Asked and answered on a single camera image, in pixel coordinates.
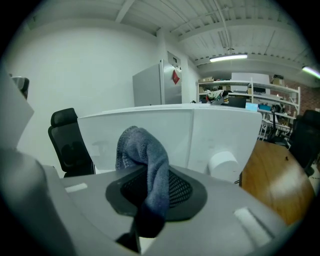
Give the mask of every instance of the table surface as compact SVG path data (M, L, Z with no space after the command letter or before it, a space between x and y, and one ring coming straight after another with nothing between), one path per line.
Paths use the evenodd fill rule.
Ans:
M241 187L277 212L288 225L303 219L315 197L294 156L284 146L260 140L242 172Z

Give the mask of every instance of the white cylinder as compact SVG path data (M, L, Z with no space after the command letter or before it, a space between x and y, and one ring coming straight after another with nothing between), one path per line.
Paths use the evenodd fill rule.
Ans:
M208 163L210 175L214 178L235 182L239 179L238 161L229 151L223 151L211 157Z

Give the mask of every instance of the floor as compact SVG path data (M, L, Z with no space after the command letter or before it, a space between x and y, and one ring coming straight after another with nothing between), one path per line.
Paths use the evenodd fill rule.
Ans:
M314 174L309 177L314 193L317 195L320 186L320 171L317 169L317 165L313 164L311 166L314 169Z

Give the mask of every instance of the ceiling light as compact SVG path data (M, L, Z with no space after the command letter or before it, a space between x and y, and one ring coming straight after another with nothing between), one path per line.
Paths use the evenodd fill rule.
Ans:
M320 79L320 73L318 71L315 71L314 69L308 67L308 66L304 66L302 68L303 71L315 76L316 78Z
M247 54L232 54L232 55L227 55L227 56L210 58L210 61L211 62L220 62L220 61L246 59L246 58L248 58Z

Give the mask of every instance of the black office chair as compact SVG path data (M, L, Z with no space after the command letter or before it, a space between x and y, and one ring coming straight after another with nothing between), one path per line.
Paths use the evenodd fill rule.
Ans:
M268 134L266 141L269 143L280 145L280 146L285 146L288 149L289 144L288 144L287 140L285 139L285 136L281 135L281 133L278 136L276 135L276 133L277 133L276 114L274 111L272 112L272 117L273 117L273 126L272 126L270 133Z
M289 151L308 176L314 173L311 165L320 152L320 112L306 110L297 119Z
M94 174L93 162L82 139L77 114L67 108L52 114L50 140L67 177Z

